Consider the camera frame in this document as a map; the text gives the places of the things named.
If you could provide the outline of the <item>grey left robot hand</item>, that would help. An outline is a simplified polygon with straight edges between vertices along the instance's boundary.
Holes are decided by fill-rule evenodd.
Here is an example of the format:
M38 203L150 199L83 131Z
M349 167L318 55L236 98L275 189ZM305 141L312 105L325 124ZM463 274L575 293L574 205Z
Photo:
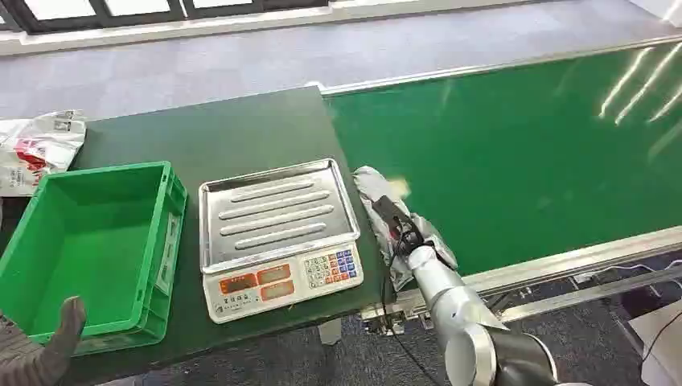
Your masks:
M19 385L56 385L68 369L80 341L86 311L80 297L64 300L60 307L60 325L48 342L41 346L27 340L15 379Z

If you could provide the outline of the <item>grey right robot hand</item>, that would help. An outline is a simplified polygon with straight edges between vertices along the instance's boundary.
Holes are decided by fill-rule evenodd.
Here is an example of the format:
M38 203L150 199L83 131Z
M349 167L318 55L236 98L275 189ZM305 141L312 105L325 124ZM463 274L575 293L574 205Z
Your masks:
M374 201L372 209L388 226L388 239L393 242L393 254L407 257L413 250L425 244L416 224L388 196L383 195Z

